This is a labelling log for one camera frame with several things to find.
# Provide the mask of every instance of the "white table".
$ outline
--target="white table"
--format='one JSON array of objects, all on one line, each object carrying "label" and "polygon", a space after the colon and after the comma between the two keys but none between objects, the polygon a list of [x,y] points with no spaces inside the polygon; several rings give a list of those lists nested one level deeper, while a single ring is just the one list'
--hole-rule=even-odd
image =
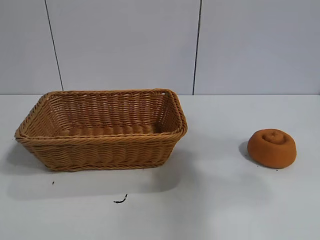
[{"label": "white table", "polygon": [[[0,96],[0,239],[320,239],[320,96],[180,96],[189,130],[164,166],[72,173],[14,140],[39,97]],[[264,128],[295,139],[293,165],[245,156]]]}]

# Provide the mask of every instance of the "round orange object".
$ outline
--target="round orange object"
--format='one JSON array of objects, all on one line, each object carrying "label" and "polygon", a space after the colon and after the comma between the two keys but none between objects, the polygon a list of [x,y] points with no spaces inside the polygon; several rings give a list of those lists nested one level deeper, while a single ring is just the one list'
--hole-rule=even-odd
[{"label": "round orange object", "polygon": [[248,142],[247,149],[253,160],[274,169],[290,166],[297,157],[294,139],[278,129],[255,132]]}]

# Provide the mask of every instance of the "black debris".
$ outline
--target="black debris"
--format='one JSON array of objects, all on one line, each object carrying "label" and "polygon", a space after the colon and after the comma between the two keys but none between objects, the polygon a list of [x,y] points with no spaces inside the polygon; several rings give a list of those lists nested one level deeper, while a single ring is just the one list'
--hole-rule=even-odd
[{"label": "black debris", "polygon": [[125,195],[122,201],[113,201],[115,204],[122,204],[127,199],[128,194]]}]

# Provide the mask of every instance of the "basket weave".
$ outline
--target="basket weave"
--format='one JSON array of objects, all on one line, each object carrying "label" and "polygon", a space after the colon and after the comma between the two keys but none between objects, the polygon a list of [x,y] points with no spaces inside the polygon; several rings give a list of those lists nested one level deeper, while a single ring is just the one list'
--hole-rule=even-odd
[{"label": "basket weave", "polygon": [[163,165],[187,132],[167,89],[55,91],[43,95],[15,139],[54,171]]}]

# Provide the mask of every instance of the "white wall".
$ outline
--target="white wall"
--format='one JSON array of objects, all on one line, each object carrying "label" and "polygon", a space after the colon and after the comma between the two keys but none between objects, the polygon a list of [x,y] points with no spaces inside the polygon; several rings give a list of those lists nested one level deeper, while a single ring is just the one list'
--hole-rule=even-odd
[{"label": "white wall", "polygon": [[0,94],[61,90],[43,0],[0,1]]},{"label": "white wall", "polygon": [[203,0],[196,94],[319,94],[319,0]]},{"label": "white wall", "polygon": [[192,94],[198,0],[47,0],[65,90]]}]

